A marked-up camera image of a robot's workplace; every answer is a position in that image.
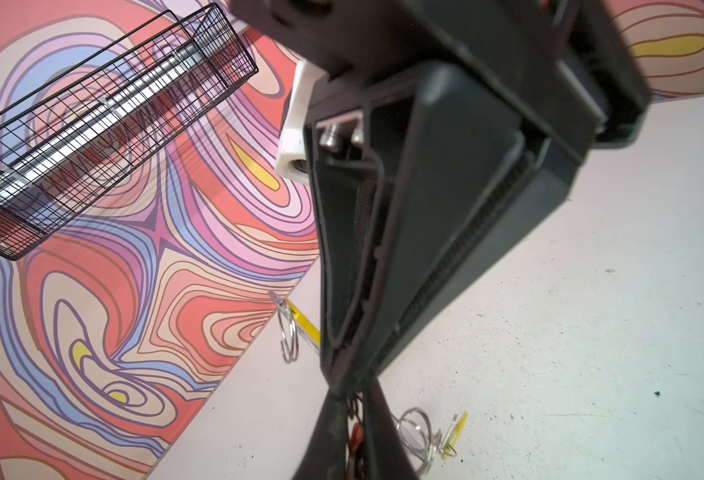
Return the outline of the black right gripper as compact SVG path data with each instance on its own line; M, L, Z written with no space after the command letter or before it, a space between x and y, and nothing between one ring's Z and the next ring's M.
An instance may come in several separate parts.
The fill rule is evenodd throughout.
M340 394L370 384L555 210L580 154L631 144L652 101L601 1L229 8L336 78L327 119L388 110L388 335L374 371L327 372Z

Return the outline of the key with red tag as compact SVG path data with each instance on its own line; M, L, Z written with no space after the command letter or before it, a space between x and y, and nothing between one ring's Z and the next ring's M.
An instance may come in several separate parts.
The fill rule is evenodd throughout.
M347 443L345 478L347 480L364 479L366 477L364 425L362 419L362 397L359 393L353 393L348 397L347 415L350 433Z

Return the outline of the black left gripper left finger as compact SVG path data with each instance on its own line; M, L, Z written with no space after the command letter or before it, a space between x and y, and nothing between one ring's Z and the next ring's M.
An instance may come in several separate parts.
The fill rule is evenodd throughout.
M294 479L346 478L350 396L350 392L328 391Z

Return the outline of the grey keyring with yellow grip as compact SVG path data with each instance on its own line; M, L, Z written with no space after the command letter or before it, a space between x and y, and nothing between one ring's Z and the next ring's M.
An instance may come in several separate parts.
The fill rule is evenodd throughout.
M281 296L275 291L270 291L269 296L276 307L283 361L292 364L298 360L301 342L305 342L312 351L320 354L319 328L287 296Z

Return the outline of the key with yellow tag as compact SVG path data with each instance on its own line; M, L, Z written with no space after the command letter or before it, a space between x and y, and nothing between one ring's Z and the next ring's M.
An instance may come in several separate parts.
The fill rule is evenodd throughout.
M420 407L412 407L401 415L392 415L400 442L406 453L417 461L418 477L426 476L437 458L455 458L457 443L466 427L468 413L453 416L446 432L434 429L428 413Z

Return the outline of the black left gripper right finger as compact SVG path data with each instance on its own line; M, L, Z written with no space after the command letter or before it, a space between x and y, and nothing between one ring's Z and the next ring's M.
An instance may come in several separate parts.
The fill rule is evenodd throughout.
M367 478L417 480L378 380L362 390L362 406Z

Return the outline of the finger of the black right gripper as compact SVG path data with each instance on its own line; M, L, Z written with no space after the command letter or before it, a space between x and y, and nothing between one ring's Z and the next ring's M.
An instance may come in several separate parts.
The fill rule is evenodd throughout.
M321 248L321 368L378 367L388 335L388 110L356 110L308 126L310 186Z

